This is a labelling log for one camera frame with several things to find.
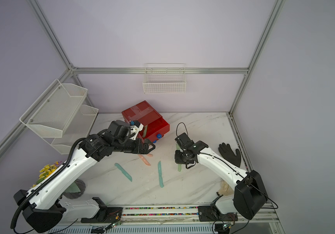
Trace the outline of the teal fruit knife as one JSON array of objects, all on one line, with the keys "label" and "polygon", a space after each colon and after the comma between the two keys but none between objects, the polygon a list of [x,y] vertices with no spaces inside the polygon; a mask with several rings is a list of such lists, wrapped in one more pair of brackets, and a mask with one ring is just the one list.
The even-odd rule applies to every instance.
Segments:
[{"label": "teal fruit knife", "polygon": [[163,188],[164,187],[164,183],[163,183],[163,174],[162,174],[162,164],[161,164],[161,161],[158,162],[157,166],[158,166],[159,185],[160,185],[161,188]]},{"label": "teal fruit knife", "polygon": [[115,165],[115,167],[117,168],[117,169],[119,169],[120,171],[121,171],[121,173],[130,181],[130,182],[132,182],[133,181],[133,179],[132,179],[132,176],[120,165],[120,164],[118,164],[118,163],[115,163],[114,164]]}]

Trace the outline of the red drawer cabinet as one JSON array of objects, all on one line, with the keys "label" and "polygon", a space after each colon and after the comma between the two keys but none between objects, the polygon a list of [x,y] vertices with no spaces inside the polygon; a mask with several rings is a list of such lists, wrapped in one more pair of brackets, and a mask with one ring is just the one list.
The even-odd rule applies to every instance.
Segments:
[{"label": "red drawer cabinet", "polygon": [[170,131],[170,124],[146,100],[123,110],[122,116],[125,121],[139,121],[148,127],[146,138],[142,138],[144,129],[138,134],[142,140],[149,139],[155,143]]}]

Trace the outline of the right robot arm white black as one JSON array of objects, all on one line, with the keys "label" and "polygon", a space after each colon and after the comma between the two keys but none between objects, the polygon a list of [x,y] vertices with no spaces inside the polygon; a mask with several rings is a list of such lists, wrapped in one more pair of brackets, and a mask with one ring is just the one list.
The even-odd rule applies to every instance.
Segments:
[{"label": "right robot arm white black", "polygon": [[270,200],[261,175],[255,170],[240,168],[241,161],[232,161],[216,154],[206,143],[194,142],[188,132],[176,133],[175,163],[190,169],[199,164],[213,171],[233,190],[229,196],[220,195],[211,203],[215,216],[238,213],[251,220]]}]

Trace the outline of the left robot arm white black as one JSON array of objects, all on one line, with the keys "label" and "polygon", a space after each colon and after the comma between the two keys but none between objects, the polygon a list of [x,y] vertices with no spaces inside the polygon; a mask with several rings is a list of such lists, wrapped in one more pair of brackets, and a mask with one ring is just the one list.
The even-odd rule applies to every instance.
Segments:
[{"label": "left robot arm white black", "polygon": [[61,204],[60,198],[80,175],[113,152],[148,155],[155,145],[148,139],[138,138],[143,125],[112,121],[107,129],[76,140],[67,160],[51,175],[30,190],[20,190],[14,195],[18,205],[10,228],[16,229],[22,214],[26,222],[38,233],[44,233],[62,220],[88,219],[102,222],[108,219],[108,207],[98,197],[87,201]]}]

